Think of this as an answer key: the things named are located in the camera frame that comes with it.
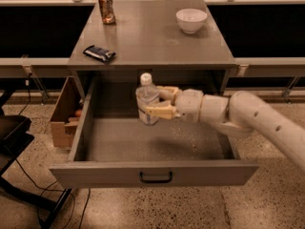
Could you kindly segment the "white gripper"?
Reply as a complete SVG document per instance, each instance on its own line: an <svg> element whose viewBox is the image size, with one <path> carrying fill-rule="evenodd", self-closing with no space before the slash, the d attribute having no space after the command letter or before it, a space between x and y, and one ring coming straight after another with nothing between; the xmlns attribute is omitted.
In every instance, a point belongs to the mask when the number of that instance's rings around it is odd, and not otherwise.
<svg viewBox="0 0 305 229"><path fill-rule="evenodd" d="M176 116L187 122L198 122L199 111L203 93L198 90L188 89L182 91L175 86L158 86L159 97L163 100L159 103L145 107L148 115L163 119L174 119Z"/></svg>

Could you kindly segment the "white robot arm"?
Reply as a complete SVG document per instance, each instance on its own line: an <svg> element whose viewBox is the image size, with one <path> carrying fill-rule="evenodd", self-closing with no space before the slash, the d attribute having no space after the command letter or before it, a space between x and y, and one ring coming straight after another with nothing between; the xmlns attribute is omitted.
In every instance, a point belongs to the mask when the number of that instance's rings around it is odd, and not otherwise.
<svg viewBox="0 0 305 229"><path fill-rule="evenodd" d="M163 119L180 118L206 123L223 135L243 138L259 132L301 171L305 171L305 129L275 110L260 97L238 91L230 97L159 87L159 103L149 104L145 113Z"/></svg>

